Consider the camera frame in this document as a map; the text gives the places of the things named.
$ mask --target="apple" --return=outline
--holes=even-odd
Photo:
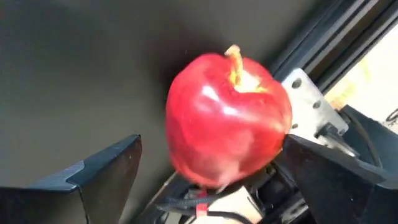
[[[173,166],[207,187],[253,174],[282,150],[292,107],[282,85],[233,45],[204,54],[173,80],[166,135]]]

